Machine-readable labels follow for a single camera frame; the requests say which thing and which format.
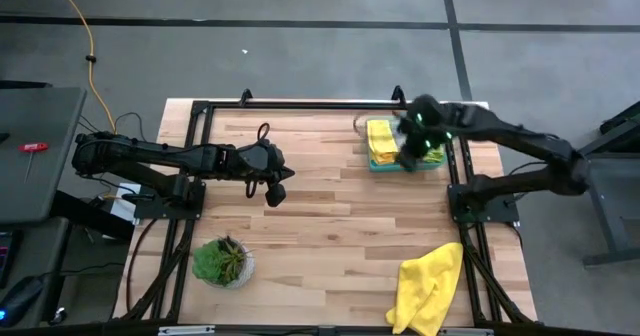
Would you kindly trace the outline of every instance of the desk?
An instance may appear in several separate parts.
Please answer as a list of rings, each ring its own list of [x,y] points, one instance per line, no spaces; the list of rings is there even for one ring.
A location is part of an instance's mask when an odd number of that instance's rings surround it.
[[[183,146],[192,102],[167,101],[158,142]],[[205,210],[196,223],[191,250],[229,234],[253,251],[256,271],[245,287],[223,290],[196,279],[189,264],[181,324],[385,326],[384,313],[395,302],[400,262],[459,240],[446,201],[447,167],[416,174],[369,172],[364,141],[352,129],[357,113],[215,111],[210,142],[253,143],[260,124],[269,122],[268,139],[282,149],[285,165],[296,175],[283,182],[287,199],[277,208],[266,206],[264,187],[246,199],[243,183],[207,182]],[[495,144],[470,143],[470,147],[476,173],[502,174]],[[462,168],[459,174],[464,177]],[[131,275],[133,302],[157,274],[167,224],[158,221],[142,242]],[[136,228],[132,247],[143,227]],[[535,319],[518,238],[503,225],[487,224],[486,232],[497,279],[520,309]],[[482,281],[478,284],[483,310],[489,315],[486,288]],[[163,315],[172,289],[170,280]],[[125,311],[124,291],[123,277],[115,316]],[[463,274],[445,326],[472,325],[470,309]]]
[[[40,88],[0,91],[0,224],[35,223],[49,218],[62,169],[73,141],[86,92],[81,89]],[[49,149],[33,156],[23,144],[46,142]]]
[[[60,271],[70,230],[69,221],[59,217],[22,230],[22,242],[11,267],[7,287],[0,290],[0,300],[24,277]],[[42,293],[12,329],[37,327],[43,317],[46,321],[52,317],[50,313],[55,311],[59,293],[56,282],[54,275],[45,277]]]

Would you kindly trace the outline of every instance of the wooden table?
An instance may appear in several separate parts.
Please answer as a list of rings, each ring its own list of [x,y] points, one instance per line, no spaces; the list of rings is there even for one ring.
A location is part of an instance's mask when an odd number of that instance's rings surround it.
[[[192,102],[167,100],[158,142],[184,145]],[[371,173],[365,143],[352,128],[357,113],[216,110],[210,142],[253,143],[260,124],[269,122],[268,138],[283,151],[286,166],[296,175],[283,182],[287,199],[277,208],[266,205],[264,186],[246,199],[243,183],[208,181],[206,210],[196,223],[191,250],[228,234],[253,251],[256,271],[245,287],[224,290],[196,279],[189,263],[180,323],[383,326],[384,314],[395,302],[400,262],[459,241],[445,197],[450,183],[446,165],[415,174]],[[502,174],[495,144],[472,142],[470,148],[476,173]],[[459,174],[464,182],[462,168]],[[142,242],[132,273],[134,303],[158,272],[167,225],[158,221]],[[136,229],[132,248],[142,228]],[[516,234],[497,224],[487,224],[486,233],[497,279],[535,319]],[[478,280],[489,317],[486,287],[479,276]],[[124,289],[125,277],[115,316],[124,313]],[[172,290],[173,279],[163,314]],[[463,268],[445,326],[472,325],[470,309]]]

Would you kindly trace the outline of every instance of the black cable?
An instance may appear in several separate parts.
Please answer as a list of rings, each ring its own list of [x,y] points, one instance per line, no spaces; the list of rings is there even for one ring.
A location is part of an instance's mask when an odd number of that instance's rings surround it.
[[[266,131],[264,132],[264,134],[262,136],[260,136],[262,128],[265,128]],[[269,134],[269,130],[271,130],[271,126],[269,125],[269,123],[265,122],[262,125],[260,125],[260,127],[258,128],[258,141],[262,141],[265,138],[267,138],[267,135]]]
[[[76,275],[76,274],[82,273],[82,272],[87,271],[87,270],[101,269],[101,268],[105,268],[105,267],[109,267],[109,266],[124,266],[124,263],[122,263],[122,262],[107,262],[106,264],[97,265],[97,266],[88,266],[88,267],[81,268],[79,270],[62,270],[62,271],[59,271],[59,272],[49,271],[49,272],[42,273],[42,274],[40,274],[40,275],[38,275],[36,277],[47,276],[47,275],[50,275],[52,273],[58,273],[59,276],[71,276],[71,275]]]
[[[108,184],[110,186],[113,186],[113,187],[116,187],[116,188],[120,188],[120,189],[123,189],[123,190],[127,190],[127,191],[131,192],[134,195],[138,194],[137,192],[133,191],[132,189],[130,189],[128,187],[116,185],[113,182],[107,181],[107,180],[102,179],[102,178],[97,178],[97,177],[92,177],[92,176],[83,176],[83,175],[79,175],[79,176],[82,177],[83,179],[86,179],[86,180],[99,181],[100,184],[103,184],[103,185],[104,185],[104,183],[106,183],[106,184]]]
[[[527,162],[526,164],[522,164],[516,168],[514,168],[513,170],[511,170],[511,172],[509,172],[509,175],[513,175],[516,171],[521,170],[527,166],[532,166],[532,165],[544,165],[546,164],[546,162],[543,161],[533,161],[533,162]]]
[[[244,190],[244,195],[247,198],[252,198],[256,194],[256,188],[258,188],[258,181],[247,182],[247,186]]]
[[[120,282],[116,283],[116,289],[113,291],[115,296],[113,298],[113,306],[111,306],[111,312],[109,313],[109,318],[107,319],[107,321],[111,320],[113,318],[113,313],[116,312],[116,305],[118,304],[118,291],[120,291]]]
[[[520,230],[518,230],[518,228],[516,227],[516,225],[513,222],[506,222],[507,226],[509,226],[510,228],[513,229],[513,231],[516,232],[516,235],[518,235],[518,240],[520,241],[520,248],[524,248],[523,244],[522,244],[522,235],[520,234]]]
[[[109,190],[108,190],[106,193],[111,192],[111,190],[112,190],[111,185],[109,185],[108,183],[106,183],[106,182],[105,182],[104,180],[102,180],[102,179],[98,180],[98,182],[100,183],[100,185],[102,185],[102,186],[104,186],[104,187],[108,187],[108,188],[109,188]]]
[[[92,132],[100,132],[100,129],[99,129],[99,128],[97,128],[97,127],[95,127],[95,126],[91,123],[91,121],[89,121],[89,119],[87,119],[86,117],[84,117],[84,116],[82,116],[82,115],[80,115],[80,118],[81,118],[81,119],[83,119],[83,120],[84,120],[84,121],[85,121],[89,126],[91,126],[91,127],[93,128],[93,131],[92,131]]]
[[[138,127],[139,127],[139,129],[140,129],[140,137],[142,138],[142,140],[143,140],[143,141],[145,141],[145,142],[146,142],[146,141],[147,141],[147,138],[146,138],[146,137],[144,137],[144,131],[143,131],[143,129],[142,129],[142,117],[141,117],[137,112],[127,112],[127,113],[125,113],[125,114],[122,114],[122,115],[118,116],[118,117],[116,118],[116,122],[114,123],[114,124],[115,124],[115,126],[116,126],[116,132],[117,132],[117,130],[118,130],[118,121],[119,121],[121,118],[126,117],[126,116],[130,116],[130,115],[133,115],[133,116],[135,116],[135,117],[137,117],[137,118],[138,118]]]
[[[100,185],[102,185],[102,186],[106,187],[106,188],[107,188],[107,190],[106,190],[106,191],[102,191],[102,192],[98,192],[97,194],[95,194],[95,195],[91,198],[92,200],[93,200],[93,199],[95,199],[96,197],[100,197],[100,196],[103,196],[103,195],[105,195],[105,194],[109,194],[109,193],[111,192],[111,190],[112,190],[111,186],[107,185],[106,183],[100,183]]]
[[[513,201],[512,202],[518,202],[520,200],[522,200],[523,197],[527,196],[529,193],[528,192],[523,192],[521,194],[517,194],[513,197]]]
[[[149,222],[149,224],[142,230],[138,241],[136,242],[136,246],[133,248],[133,252],[131,253],[131,260],[129,261],[129,269],[127,270],[127,283],[125,286],[125,301],[127,305],[127,312],[131,311],[131,271],[133,270],[133,261],[135,261],[136,256],[138,255],[138,250],[140,249],[140,245],[142,244],[142,240],[144,240],[145,236],[149,230],[151,230],[151,226],[156,223],[158,219],[153,219]]]
[[[85,125],[82,123],[82,121],[78,121],[78,125],[84,127],[87,131],[93,133],[94,131],[92,129],[89,128],[89,126]]]

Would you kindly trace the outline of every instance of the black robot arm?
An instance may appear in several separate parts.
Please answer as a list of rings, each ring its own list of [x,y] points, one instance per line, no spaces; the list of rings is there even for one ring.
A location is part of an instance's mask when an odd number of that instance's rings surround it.
[[[459,198],[462,207],[471,211],[482,210],[499,195],[540,190],[580,195],[587,190],[587,161],[568,141],[509,124],[478,105],[441,104],[430,95],[422,95],[407,107],[398,129],[407,135],[407,140],[397,161],[409,171],[415,169],[417,160],[430,148],[439,147],[449,135],[472,141],[493,141],[547,163],[541,170],[515,175],[474,176],[460,190]]]
[[[76,143],[72,165],[81,177],[109,172],[152,188],[172,205],[193,201],[194,187],[189,177],[194,176],[243,181],[247,197],[253,196],[258,183],[266,183],[267,203],[275,207],[286,197],[280,181],[294,175],[284,166],[282,152],[265,137],[240,148],[222,144],[181,148],[98,132],[80,134]],[[175,167],[182,173],[165,175],[142,163]]]

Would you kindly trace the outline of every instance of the yellow microfiber cloth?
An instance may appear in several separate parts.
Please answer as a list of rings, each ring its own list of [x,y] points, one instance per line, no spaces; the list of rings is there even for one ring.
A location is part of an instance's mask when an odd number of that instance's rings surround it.
[[[367,135],[373,160],[378,165],[394,163],[398,146],[393,139],[389,120],[367,121]]]
[[[400,265],[396,307],[386,315],[394,334],[407,326],[424,336],[438,333],[453,300],[461,265],[462,245],[457,242]]]

